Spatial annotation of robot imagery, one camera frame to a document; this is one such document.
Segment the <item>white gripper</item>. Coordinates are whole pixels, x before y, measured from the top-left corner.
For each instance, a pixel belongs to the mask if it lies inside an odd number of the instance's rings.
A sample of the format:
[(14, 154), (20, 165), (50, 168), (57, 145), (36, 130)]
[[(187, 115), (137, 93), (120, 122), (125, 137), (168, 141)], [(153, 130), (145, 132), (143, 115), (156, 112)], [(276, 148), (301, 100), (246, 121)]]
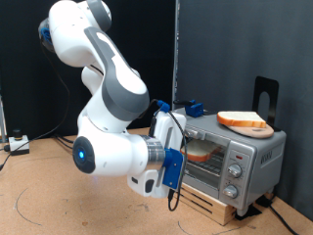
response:
[(179, 189), (186, 163), (180, 152), (186, 121), (181, 114), (157, 113), (150, 134), (141, 135), (145, 158), (139, 164), (143, 169), (127, 175), (133, 191), (144, 197), (165, 198), (170, 189)]

